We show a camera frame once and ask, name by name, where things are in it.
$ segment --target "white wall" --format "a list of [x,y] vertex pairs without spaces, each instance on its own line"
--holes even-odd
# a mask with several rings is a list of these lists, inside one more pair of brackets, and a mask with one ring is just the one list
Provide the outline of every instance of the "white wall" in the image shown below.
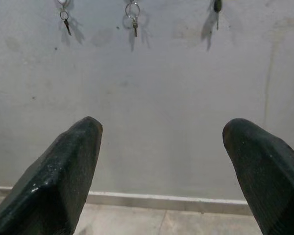
[[71,1],[68,38],[54,0],[0,0],[0,186],[88,115],[104,127],[91,190],[243,199],[232,118],[294,148],[294,0],[224,0],[209,50],[209,0],[141,0],[134,46],[125,0]]

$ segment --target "tiled floor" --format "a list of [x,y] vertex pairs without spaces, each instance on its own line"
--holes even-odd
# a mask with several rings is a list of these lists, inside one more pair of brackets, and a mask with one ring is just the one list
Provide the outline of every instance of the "tiled floor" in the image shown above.
[[86,204],[74,235],[261,235],[251,216]]

